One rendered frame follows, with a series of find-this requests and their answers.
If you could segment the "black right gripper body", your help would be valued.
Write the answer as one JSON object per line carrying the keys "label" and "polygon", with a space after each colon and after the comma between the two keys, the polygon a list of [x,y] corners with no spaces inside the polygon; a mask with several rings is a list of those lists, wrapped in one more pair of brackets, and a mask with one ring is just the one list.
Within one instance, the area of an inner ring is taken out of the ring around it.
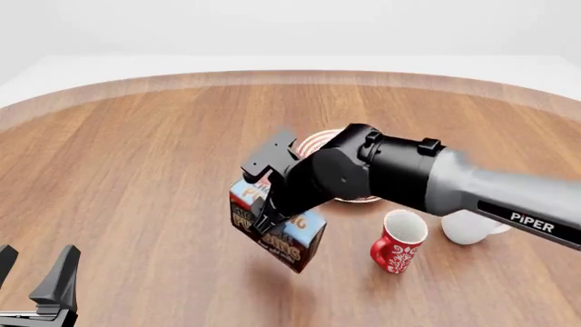
{"label": "black right gripper body", "polygon": [[294,192],[289,187],[288,176],[290,171],[298,163],[284,165],[283,169],[277,169],[273,165],[267,165],[270,172],[268,180],[271,184],[268,192],[268,205],[277,213],[299,213],[299,206],[295,203]]}

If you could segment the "white plate with red rings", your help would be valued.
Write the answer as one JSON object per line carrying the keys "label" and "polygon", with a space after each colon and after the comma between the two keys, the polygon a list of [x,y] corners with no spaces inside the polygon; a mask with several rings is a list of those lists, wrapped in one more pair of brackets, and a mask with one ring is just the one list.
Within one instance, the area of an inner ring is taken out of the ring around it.
{"label": "white plate with red rings", "polygon": [[[322,146],[324,146],[328,141],[334,138],[336,135],[342,132],[342,129],[333,130],[323,130],[313,135],[310,135],[297,147],[297,155],[304,159],[310,154],[317,152]],[[379,201],[380,198],[371,196],[367,198],[357,198],[355,200],[345,200],[343,198],[335,198],[335,201],[341,201],[344,203],[374,203]]]}

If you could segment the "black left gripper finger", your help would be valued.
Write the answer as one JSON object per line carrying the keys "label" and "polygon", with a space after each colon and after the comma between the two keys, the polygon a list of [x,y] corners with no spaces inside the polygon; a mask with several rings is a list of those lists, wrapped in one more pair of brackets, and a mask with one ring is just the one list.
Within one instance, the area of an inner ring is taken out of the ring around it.
{"label": "black left gripper finger", "polygon": [[50,272],[29,294],[36,312],[77,312],[76,276],[81,252],[72,244],[64,247]]}
{"label": "black left gripper finger", "polygon": [[0,287],[13,268],[19,252],[9,244],[0,246]]}

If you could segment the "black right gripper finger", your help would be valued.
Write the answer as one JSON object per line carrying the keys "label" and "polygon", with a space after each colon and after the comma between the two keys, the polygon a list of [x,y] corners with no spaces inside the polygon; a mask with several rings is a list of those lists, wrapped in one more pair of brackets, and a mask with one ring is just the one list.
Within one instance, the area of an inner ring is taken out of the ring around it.
{"label": "black right gripper finger", "polygon": [[251,214],[254,220],[251,223],[251,232],[258,236],[265,236],[272,231],[278,231],[284,225],[284,217],[271,203],[271,198],[257,198],[251,205]]}

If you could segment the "chocolate pudding box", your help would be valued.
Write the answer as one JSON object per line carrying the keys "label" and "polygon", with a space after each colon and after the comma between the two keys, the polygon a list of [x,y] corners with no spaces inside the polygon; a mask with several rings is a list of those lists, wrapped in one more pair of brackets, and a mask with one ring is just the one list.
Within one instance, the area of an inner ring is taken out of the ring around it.
{"label": "chocolate pudding box", "polygon": [[231,224],[278,261],[301,273],[316,254],[327,222],[321,214],[310,210],[265,236],[251,233],[251,223],[255,220],[251,205],[259,198],[266,198],[269,190],[267,179],[255,184],[240,179],[233,184],[230,188]]}

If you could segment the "red mug with white pattern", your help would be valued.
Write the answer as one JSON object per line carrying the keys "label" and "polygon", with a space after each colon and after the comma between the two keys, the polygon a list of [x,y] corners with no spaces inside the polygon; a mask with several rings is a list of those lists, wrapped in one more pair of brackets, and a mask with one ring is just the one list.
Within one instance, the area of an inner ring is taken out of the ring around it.
{"label": "red mug with white pattern", "polygon": [[404,209],[388,212],[381,236],[370,248],[370,257],[387,273],[403,273],[427,237],[428,226],[417,214]]}

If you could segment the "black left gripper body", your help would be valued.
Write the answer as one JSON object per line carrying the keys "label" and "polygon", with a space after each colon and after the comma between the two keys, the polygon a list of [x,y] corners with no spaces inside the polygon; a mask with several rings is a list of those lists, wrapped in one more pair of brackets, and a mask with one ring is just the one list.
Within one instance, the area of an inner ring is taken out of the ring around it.
{"label": "black left gripper body", "polygon": [[38,304],[34,312],[0,312],[0,327],[74,327],[77,306]]}

